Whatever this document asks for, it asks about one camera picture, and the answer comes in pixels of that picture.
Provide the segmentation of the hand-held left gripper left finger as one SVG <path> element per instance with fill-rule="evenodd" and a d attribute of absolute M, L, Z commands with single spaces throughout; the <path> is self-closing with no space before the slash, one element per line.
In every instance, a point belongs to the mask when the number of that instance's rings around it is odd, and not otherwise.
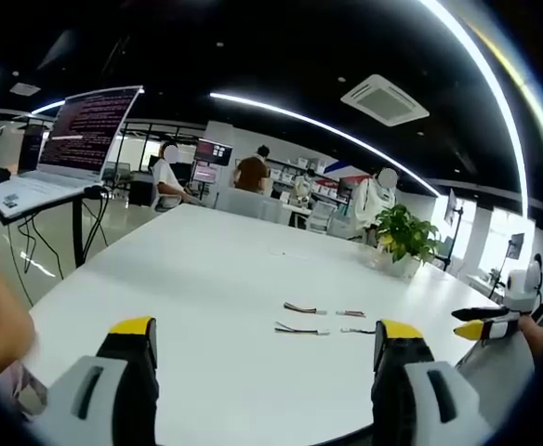
<path fill-rule="evenodd" d="M 156 370 L 156 319 L 115 324 L 49 388 L 34 433 L 45 445 L 154 445 Z"/>

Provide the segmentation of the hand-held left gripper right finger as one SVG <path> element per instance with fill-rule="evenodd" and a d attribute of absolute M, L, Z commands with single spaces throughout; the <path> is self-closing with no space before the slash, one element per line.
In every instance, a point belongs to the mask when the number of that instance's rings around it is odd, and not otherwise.
<path fill-rule="evenodd" d="M 374 445 L 482 445 L 492 428 L 459 371 L 433 358 L 423 334 L 397 321 L 375 330 Z"/>

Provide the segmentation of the person's right hand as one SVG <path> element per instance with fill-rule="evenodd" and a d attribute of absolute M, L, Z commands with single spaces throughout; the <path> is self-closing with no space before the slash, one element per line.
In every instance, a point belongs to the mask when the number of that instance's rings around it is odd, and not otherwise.
<path fill-rule="evenodd" d="M 543 327 L 539 326 L 531 316 L 521 316 L 518 321 L 522 332 L 534 358 L 543 353 Z"/>

